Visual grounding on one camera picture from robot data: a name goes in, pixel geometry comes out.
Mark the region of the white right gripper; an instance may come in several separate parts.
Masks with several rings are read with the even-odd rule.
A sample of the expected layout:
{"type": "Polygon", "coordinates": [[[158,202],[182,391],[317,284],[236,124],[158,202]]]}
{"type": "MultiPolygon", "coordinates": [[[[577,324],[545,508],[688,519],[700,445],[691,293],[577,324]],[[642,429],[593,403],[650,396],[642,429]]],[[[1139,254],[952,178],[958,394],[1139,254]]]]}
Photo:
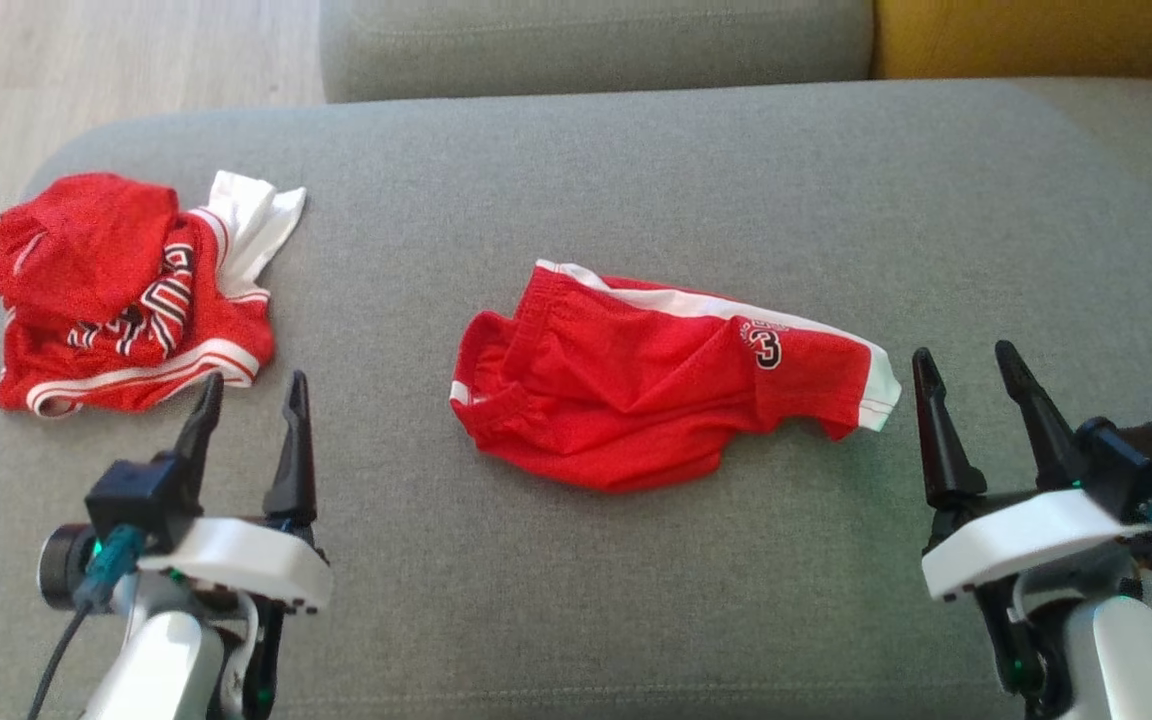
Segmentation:
{"type": "MultiPolygon", "coordinates": [[[[1055,492],[990,511],[952,532],[922,559],[929,597],[946,600],[1011,577],[1018,579],[1021,596],[1111,594],[1132,562],[1130,541],[1152,533],[1152,523],[1119,520],[1075,488],[1082,484],[1085,460],[1075,448],[1068,420],[1014,343],[996,341],[995,357],[1007,396],[1020,407],[1036,462],[1036,487],[1055,492]]],[[[946,384],[927,347],[914,353],[911,370],[925,501],[943,510],[984,495],[986,478],[967,456],[948,414],[946,384]]]]}

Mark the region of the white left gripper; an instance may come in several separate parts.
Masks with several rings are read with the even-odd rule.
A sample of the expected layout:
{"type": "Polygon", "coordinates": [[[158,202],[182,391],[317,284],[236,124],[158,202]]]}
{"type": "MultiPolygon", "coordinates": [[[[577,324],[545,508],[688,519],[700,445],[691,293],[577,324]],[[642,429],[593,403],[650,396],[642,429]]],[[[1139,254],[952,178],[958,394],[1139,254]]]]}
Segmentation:
{"type": "MultiPolygon", "coordinates": [[[[223,404],[223,376],[211,373],[175,442],[188,492],[200,492],[211,434],[223,404]]],[[[273,483],[262,498],[265,518],[310,528],[317,520],[314,424],[308,378],[294,370],[285,404],[285,441],[273,483]]],[[[90,561],[104,547],[88,524],[59,526],[38,556],[38,592],[51,609],[71,611],[90,561]]],[[[119,579],[96,611],[124,616],[134,611],[229,611],[234,594],[265,598],[285,609],[319,611],[332,600],[328,562],[305,538],[238,518],[200,518],[169,553],[145,553],[136,570],[119,579]]]]}

